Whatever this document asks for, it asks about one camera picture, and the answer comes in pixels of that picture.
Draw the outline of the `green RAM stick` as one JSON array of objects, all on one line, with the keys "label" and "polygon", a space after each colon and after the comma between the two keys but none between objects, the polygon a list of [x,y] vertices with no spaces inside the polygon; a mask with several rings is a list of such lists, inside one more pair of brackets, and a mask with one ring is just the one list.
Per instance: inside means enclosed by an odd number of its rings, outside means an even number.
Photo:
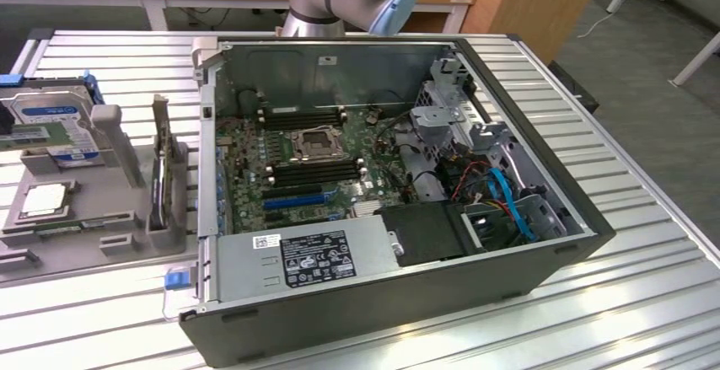
[{"label": "green RAM stick", "polygon": [[0,135],[0,152],[72,144],[71,136],[60,122],[15,125],[10,134]]}]

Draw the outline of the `black RAM slot bank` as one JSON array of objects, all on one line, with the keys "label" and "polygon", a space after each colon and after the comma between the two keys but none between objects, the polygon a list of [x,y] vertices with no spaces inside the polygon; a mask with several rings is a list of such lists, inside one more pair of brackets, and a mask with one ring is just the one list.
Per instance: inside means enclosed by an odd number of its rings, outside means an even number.
[{"label": "black RAM slot bank", "polygon": [[318,185],[358,180],[365,166],[356,159],[267,166],[266,179],[275,187]]},{"label": "black RAM slot bank", "polygon": [[348,114],[341,109],[274,112],[265,108],[257,113],[258,123],[270,131],[314,129],[318,126],[342,127],[346,120]]}]

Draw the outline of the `CPU socket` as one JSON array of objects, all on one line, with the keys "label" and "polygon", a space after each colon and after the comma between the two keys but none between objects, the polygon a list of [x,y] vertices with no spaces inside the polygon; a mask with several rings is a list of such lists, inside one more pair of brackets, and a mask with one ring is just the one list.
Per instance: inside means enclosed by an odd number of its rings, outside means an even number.
[{"label": "CPU socket", "polygon": [[346,151],[341,141],[342,132],[334,126],[317,126],[289,134],[291,162],[318,163],[342,160]]}]

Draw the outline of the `open black PC case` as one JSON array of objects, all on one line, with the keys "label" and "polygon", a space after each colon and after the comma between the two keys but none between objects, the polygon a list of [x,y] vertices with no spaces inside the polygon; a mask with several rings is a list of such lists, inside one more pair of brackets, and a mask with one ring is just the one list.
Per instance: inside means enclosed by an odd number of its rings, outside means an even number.
[{"label": "open black PC case", "polygon": [[205,363],[528,294],[615,229],[465,38],[199,38]]}]

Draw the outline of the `green motherboard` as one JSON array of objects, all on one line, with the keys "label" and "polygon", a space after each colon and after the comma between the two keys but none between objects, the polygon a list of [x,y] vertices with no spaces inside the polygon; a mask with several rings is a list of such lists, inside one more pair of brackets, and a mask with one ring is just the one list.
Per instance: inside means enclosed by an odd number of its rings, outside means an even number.
[{"label": "green motherboard", "polygon": [[410,114],[377,105],[221,118],[219,234],[362,217],[418,201],[404,162],[421,152],[416,140]]}]

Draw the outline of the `black and blue expansion slots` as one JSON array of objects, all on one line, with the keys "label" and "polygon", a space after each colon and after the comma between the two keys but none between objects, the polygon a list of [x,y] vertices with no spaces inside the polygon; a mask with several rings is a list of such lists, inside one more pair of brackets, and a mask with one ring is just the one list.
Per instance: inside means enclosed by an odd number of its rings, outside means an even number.
[{"label": "black and blue expansion slots", "polygon": [[321,185],[282,187],[261,192],[265,221],[277,223],[285,219],[282,210],[325,204],[326,196]]}]

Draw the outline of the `black fan shroud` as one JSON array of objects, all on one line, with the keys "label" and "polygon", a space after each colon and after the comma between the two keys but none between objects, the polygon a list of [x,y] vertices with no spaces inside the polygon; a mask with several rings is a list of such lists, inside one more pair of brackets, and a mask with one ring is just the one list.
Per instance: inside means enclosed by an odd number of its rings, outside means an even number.
[{"label": "black fan shroud", "polygon": [[456,259],[477,252],[457,204],[418,202],[384,207],[377,214],[402,246],[404,253],[397,257],[401,267]]}]

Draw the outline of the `metal disk bay cage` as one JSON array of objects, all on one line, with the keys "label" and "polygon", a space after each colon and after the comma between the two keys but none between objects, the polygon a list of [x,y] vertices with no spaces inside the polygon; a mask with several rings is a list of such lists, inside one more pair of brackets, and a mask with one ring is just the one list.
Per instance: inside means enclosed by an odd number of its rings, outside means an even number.
[{"label": "metal disk bay cage", "polygon": [[432,78],[424,81],[410,112],[424,154],[438,162],[444,151],[456,150],[457,144],[472,147],[474,107],[464,91],[469,72],[462,61],[444,57],[430,67]]}]

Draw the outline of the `grey power supply unit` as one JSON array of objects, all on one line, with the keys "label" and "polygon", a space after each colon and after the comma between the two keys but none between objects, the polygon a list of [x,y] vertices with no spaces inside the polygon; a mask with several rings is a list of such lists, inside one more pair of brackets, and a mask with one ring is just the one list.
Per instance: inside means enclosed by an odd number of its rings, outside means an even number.
[{"label": "grey power supply unit", "polygon": [[222,303],[400,270],[378,215],[223,236],[210,263]]}]

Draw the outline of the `blue case latch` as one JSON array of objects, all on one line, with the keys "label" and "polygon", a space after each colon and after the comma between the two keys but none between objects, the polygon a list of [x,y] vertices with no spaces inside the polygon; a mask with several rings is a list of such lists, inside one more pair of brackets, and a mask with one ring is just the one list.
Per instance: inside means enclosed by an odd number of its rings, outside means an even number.
[{"label": "blue case latch", "polygon": [[166,291],[177,291],[193,286],[190,270],[183,271],[170,271],[165,275],[165,285],[163,288]]}]

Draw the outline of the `grey parts rack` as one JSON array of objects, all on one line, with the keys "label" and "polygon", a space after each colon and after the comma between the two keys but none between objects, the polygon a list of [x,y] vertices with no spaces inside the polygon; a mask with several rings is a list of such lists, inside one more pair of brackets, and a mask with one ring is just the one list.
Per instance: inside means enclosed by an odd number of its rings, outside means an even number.
[{"label": "grey parts rack", "polygon": [[[107,265],[179,255],[187,249],[189,148],[174,133],[173,193],[169,228],[151,231],[155,136],[134,147],[119,126],[120,109],[98,105],[91,123],[110,141],[100,164],[64,169],[48,155],[24,153],[26,172],[0,225],[0,284]],[[22,218],[32,185],[67,183],[60,213]]]}]

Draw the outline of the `hard disk with blue label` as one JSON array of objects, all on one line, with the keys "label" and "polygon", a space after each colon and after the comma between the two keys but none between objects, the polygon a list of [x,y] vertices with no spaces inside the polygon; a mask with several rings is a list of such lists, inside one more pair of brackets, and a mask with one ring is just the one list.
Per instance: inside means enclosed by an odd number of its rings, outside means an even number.
[{"label": "hard disk with blue label", "polygon": [[90,119],[96,101],[84,84],[0,88],[0,105],[12,117],[0,152],[44,153],[64,169],[100,164],[103,140]]}]

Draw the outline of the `silver CPU chip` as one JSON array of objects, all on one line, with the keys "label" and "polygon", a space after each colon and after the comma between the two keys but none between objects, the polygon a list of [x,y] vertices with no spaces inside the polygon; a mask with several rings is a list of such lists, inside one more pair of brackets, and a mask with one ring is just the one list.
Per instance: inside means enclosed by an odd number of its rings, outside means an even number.
[{"label": "silver CPU chip", "polygon": [[68,193],[67,183],[32,185],[26,193],[19,216],[30,218],[60,213],[67,205]]}]

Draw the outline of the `blue disk carrier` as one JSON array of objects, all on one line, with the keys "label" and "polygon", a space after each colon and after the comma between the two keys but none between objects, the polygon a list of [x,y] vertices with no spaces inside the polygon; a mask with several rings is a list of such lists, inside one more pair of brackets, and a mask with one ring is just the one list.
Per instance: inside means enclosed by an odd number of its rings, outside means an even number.
[{"label": "blue disk carrier", "polygon": [[38,89],[59,91],[62,89],[82,88],[94,105],[103,105],[103,94],[96,77],[86,71],[79,77],[30,78],[24,74],[0,74],[0,89]]}]

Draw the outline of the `white table leg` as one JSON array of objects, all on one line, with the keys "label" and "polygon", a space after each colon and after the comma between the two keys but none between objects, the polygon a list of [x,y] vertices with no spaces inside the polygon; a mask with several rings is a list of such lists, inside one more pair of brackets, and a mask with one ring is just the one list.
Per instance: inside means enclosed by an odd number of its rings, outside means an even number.
[{"label": "white table leg", "polygon": [[680,87],[718,51],[720,51],[720,31],[716,33],[703,49],[698,52],[694,59],[682,69],[675,78],[670,80],[670,83],[674,86]]}]

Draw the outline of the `graphics card with metal bracket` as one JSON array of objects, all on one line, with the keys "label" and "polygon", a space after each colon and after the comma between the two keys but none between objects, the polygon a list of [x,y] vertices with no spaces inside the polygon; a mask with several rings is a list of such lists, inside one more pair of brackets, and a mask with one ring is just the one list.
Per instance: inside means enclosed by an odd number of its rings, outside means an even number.
[{"label": "graphics card with metal bracket", "polygon": [[151,213],[149,216],[149,228],[159,231],[169,228],[171,215],[171,163],[175,158],[173,134],[167,112],[167,98],[157,94],[154,96],[153,110],[157,128],[155,136],[155,160],[153,172]]}]

